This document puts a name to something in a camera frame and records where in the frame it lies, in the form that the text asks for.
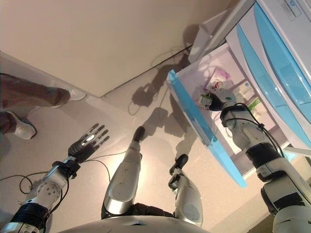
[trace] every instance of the white sneaker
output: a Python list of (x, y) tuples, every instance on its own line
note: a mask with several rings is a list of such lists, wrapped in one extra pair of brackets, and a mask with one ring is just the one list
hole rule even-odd
[(11, 114), (16, 121), (16, 130), (13, 134), (21, 139), (32, 139), (36, 134), (37, 130), (27, 119), (19, 119), (14, 113), (7, 112)]
[(79, 91), (77, 89), (69, 89), (70, 99), (69, 101), (78, 101), (85, 98), (86, 93)]
[[(69, 94), (70, 94), (70, 99), (66, 103), (68, 103), (69, 101), (82, 100), (82, 99), (84, 99), (86, 97), (86, 93), (84, 93), (82, 91), (79, 91), (77, 89), (66, 89), (64, 87), (61, 87), (61, 88), (67, 90), (69, 92)], [(53, 106), (52, 108), (59, 108), (59, 107), (63, 106), (66, 103), (62, 103), (60, 105)]]

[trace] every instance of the beige wall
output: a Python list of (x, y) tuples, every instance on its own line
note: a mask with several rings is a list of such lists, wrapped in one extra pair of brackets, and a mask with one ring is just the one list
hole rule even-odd
[(192, 43), (230, 0), (2, 0), (3, 52), (96, 96)]

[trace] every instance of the blue drawer edge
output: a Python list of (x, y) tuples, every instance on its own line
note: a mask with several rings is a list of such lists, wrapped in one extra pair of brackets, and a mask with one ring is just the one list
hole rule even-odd
[(275, 76), (310, 123), (310, 84), (258, 3), (255, 3), (254, 13), (260, 39)]
[(272, 81), (265, 67), (257, 57), (253, 47), (249, 43), (239, 24), (237, 25), (237, 32), (246, 63), (262, 93), (276, 110), (277, 114), (284, 122), (286, 122), (289, 128), (300, 138), (302, 142), (311, 148), (311, 141), (300, 126), (285, 99), (280, 94), (279, 88)]
[(191, 96), (179, 80), (178, 75), (175, 73), (174, 70), (171, 70), (168, 75), (171, 85), (174, 89), (175, 94), (178, 97), (179, 103), (182, 106), (183, 110), (187, 114), (190, 121), (192, 123), (195, 123), (195, 125), (201, 127), (202, 131), (199, 132), (198, 130), (195, 130), (199, 135), (204, 133), (201, 138), (208, 138), (209, 142), (205, 143), (205, 145), (208, 147), (208, 149), (214, 155), (217, 161), (221, 164), (221, 166), (227, 171), (227, 173), (236, 181), (236, 183), (238, 183), (238, 185), (243, 188), (246, 187), (247, 184), (243, 176), (240, 174), (237, 167), (230, 159), (230, 156), (225, 151), (222, 144), (205, 121), (195, 102), (192, 100)]

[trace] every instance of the gray floor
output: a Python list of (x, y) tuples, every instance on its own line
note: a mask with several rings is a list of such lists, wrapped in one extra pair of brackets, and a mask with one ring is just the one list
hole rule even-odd
[[(174, 194), (167, 187), (168, 171), (175, 157), (186, 153), (190, 159), (184, 170), (202, 195), (203, 228), (213, 233), (247, 232), (268, 216), (259, 194), (262, 182), (254, 174), (247, 179), (248, 187), (241, 189), (189, 126), (165, 85), (167, 72), (178, 71), (186, 64), (181, 53), (101, 99), (88, 97), (61, 108), (42, 107), (30, 112), (28, 119), (38, 134), (30, 141), (14, 135), (1, 137), (0, 178), (49, 170), (55, 160), (66, 158), (71, 143), (96, 122), (106, 125), (110, 139), (93, 157), (125, 151), (135, 129), (144, 125), (147, 132), (141, 143), (143, 158), (136, 202), (173, 212)], [(123, 155), (102, 159), (111, 175)], [(294, 165), (303, 177), (310, 177), (304, 161), (297, 159)], [(25, 200), (18, 183), (19, 178), (0, 183), (1, 225)], [(66, 199), (52, 214), (48, 231), (54, 233), (100, 219), (107, 185), (107, 172), (101, 164), (84, 164), (70, 182)]]

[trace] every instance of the person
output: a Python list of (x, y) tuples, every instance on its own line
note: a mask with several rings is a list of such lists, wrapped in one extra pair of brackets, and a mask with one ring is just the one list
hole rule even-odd
[[(44, 106), (57, 108), (68, 101), (82, 100), (86, 94), (76, 89), (47, 87), (10, 74), (0, 73), (0, 108)], [(14, 112), (0, 112), (0, 132), (12, 133), (22, 139), (31, 139), (36, 128), (26, 118)]]

